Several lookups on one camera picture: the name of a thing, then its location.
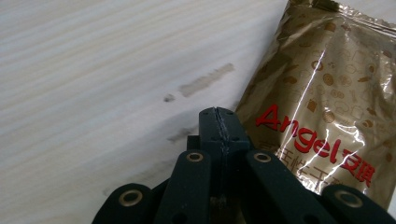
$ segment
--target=screw hole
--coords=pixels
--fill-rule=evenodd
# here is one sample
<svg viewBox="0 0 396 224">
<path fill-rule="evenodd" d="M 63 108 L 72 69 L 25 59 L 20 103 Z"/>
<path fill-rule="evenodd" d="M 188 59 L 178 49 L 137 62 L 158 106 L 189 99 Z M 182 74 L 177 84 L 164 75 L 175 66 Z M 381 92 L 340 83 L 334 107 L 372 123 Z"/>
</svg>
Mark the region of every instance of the screw hole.
<svg viewBox="0 0 396 224">
<path fill-rule="evenodd" d="M 192 152 L 187 155 L 188 161 L 201 161 L 204 159 L 204 156 L 201 153 Z"/>
<path fill-rule="evenodd" d="M 349 207 L 358 208 L 363 206 L 363 201 L 353 193 L 349 193 L 345 190 L 337 190 L 334 195 L 338 201 Z"/>
<path fill-rule="evenodd" d="M 143 194 L 140 190 L 131 189 L 123 192 L 119 198 L 119 202 L 122 206 L 130 207 L 134 206 L 143 199 Z"/>
<path fill-rule="evenodd" d="M 268 156 L 267 154 L 262 153 L 262 152 L 258 152 L 256 154 L 254 154 L 254 159 L 256 159 L 256 161 L 260 161 L 260 162 L 268 162 L 271 160 L 271 157 Z"/>
<path fill-rule="evenodd" d="M 172 217 L 172 224 L 187 223 L 187 216 L 184 213 L 177 213 Z"/>
</svg>

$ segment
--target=brown packaging bag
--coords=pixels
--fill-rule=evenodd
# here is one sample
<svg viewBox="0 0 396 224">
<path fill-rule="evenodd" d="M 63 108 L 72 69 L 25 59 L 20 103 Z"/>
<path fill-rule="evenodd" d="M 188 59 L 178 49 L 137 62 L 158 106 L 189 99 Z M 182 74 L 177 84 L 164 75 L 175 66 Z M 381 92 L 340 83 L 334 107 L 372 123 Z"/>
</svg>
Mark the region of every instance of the brown packaging bag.
<svg viewBox="0 0 396 224">
<path fill-rule="evenodd" d="M 388 208 L 396 183 L 396 28 L 332 1 L 290 0 L 236 113 L 256 148 L 303 185 L 361 190 Z"/>
</svg>

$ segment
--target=white wood grain surface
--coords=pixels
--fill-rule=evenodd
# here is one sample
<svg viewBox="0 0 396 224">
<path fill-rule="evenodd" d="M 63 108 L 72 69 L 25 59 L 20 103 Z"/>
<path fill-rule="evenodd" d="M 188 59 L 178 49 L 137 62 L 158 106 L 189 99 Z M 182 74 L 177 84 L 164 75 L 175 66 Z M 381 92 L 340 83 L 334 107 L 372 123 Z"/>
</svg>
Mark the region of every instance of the white wood grain surface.
<svg viewBox="0 0 396 224">
<path fill-rule="evenodd" d="M 396 22 L 393 0 L 342 2 Z M 199 111 L 235 107 L 285 5 L 0 1 L 0 223 L 90 223 L 115 188 L 165 180 Z"/>
</svg>

